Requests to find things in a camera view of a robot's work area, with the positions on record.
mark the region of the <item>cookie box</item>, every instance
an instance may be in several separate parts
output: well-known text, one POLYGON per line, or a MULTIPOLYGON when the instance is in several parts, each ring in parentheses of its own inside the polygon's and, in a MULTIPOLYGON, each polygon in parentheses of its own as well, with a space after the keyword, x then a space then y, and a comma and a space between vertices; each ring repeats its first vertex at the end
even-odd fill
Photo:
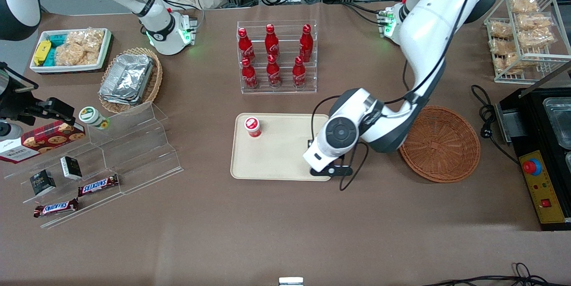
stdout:
POLYGON ((26 132, 15 140, 0 142, 0 160, 19 163, 84 137, 85 130, 81 125, 76 123, 72 127, 56 121, 26 132))
MULTIPOLYGON (((90 65, 73 65, 73 66, 37 66, 33 60, 33 55, 32 55, 32 59, 30 60, 30 69, 36 72, 37 74, 43 74, 43 75, 103 72, 103 70, 100 69, 102 69, 106 60, 106 56, 108 55, 108 49, 110 47, 110 43, 112 40, 112 33, 107 28, 97 28, 97 29, 102 29, 105 32, 103 36, 103 43, 101 44, 101 48, 99 49, 99 56, 97 58, 97 63, 90 65)), ((86 30, 86 29, 47 30, 45 32, 42 32, 39 36, 39 40, 37 40, 34 52, 36 51, 41 41, 49 40, 50 36, 52 35, 68 34, 69 32, 76 32, 79 30, 86 30)))

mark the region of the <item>aluminum foil container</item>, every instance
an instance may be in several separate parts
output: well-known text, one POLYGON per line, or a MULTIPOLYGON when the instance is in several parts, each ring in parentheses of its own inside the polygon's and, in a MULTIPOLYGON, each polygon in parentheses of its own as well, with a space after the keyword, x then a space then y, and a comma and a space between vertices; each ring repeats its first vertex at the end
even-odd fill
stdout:
POLYGON ((120 55, 101 85, 99 95, 108 102, 137 105, 143 99, 152 69, 153 59, 149 56, 120 55))

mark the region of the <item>round woven basket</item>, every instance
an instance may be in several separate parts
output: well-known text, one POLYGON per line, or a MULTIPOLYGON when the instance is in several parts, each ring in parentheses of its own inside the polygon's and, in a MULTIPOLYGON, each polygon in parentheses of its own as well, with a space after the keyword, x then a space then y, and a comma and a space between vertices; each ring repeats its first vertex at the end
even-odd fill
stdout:
MULTIPOLYGON (((145 93, 143 94, 143 100, 141 103, 145 102, 153 102, 159 93, 159 87, 161 87, 161 82, 163 81, 163 68, 161 67, 161 62, 159 62, 159 58, 153 51, 148 50, 147 48, 132 48, 130 50, 126 50, 123 53, 119 54, 115 58, 113 58, 112 62, 109 63, 107 66, 105 73, 103 75, 103 79, 101 80, 101 84, 105 82, 109 74, 109 70, 113 66, 113 63, 116 62, 117 58, 122 54, 134 54, 134 55, 141 55, 144 54, 149 56, 149 58, 153 59, 153 69, 151 70, 151 76, 149 77, 149 82, 147 83, 147 87, 145 88, 145 93)), ((126 104, 118 104, 118 103, 110 103, 99 97, 101 105, 109 111, 113 113, 121 113, 135 107, 135 105, 126 105, 126 104)))
POLYGON ((412 170, 433 182, 459 182, 480 162, 480 140, 472 126, 443 107, 424 107, 399 150, 412 170))

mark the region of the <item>small black box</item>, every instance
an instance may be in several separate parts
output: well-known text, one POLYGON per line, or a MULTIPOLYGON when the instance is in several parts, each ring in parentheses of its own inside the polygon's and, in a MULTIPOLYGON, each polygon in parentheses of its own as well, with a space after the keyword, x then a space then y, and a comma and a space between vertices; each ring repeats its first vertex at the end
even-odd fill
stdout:
POLYGON ((36 196, 45 195, 55 189, 54 178, 52 178, 51 172, 48 170, 41 170, 37 174, 34 174, 34 176, 30 178, 30 182, 36 196))
POLYGON ((81 169, 79 162, 74 158, 65 156, 60 160, 62 162, 63 176, 73 180, 81 179, 81 169))

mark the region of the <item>yellow control panel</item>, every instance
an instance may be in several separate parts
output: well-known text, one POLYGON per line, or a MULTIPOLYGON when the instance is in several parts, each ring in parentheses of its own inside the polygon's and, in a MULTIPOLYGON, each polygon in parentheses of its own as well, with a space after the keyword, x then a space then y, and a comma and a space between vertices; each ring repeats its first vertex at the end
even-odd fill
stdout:
POLYGON ((551 185, 551 179, 545 170, 545 164, 539 150, 520 157, 525 180, 534 201, 537 216, 542 224, 565 222, 557 195, 551 185))

